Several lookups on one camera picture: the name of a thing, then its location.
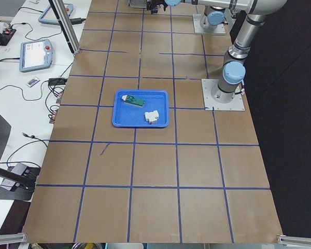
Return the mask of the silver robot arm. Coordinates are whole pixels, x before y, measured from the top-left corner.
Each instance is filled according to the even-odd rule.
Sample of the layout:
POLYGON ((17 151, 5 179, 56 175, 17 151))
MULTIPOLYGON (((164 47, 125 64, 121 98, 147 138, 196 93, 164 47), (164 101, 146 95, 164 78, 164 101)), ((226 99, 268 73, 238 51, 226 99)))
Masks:
POLYGON ((222 24, 225 9, 221 7, 206 6, 204 10, 204 15, 200 21, 201 27, 206 33, 213 32, 218 25, 222 24))
POLYGON ((219 103, 229 103, 235 96, 237 86, 245 77, 244 61, 248 56, 251 42, 265 18, 280 10, 286 1, 183 1, 192 5, 204 5, 231 10, 243 10, 246 18, 231 47, 224 55, 222 76, 212 88, 212 98, 219 103))

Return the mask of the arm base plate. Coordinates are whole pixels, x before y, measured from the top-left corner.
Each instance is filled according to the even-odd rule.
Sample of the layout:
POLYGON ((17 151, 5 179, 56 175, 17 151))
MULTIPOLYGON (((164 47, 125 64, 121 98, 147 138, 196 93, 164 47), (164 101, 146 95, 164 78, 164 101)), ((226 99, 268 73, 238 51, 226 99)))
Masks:
POLYGON ((206 110, 244 111, 243 97, 237 87, 232 93, 218 88, 218 79, 202 79, 204 107, 206 110))
POLYGON ((224 13, 214 11, 207 16, 204 14, 193 14, 193 25, 195 34, 225 35, 224 13))

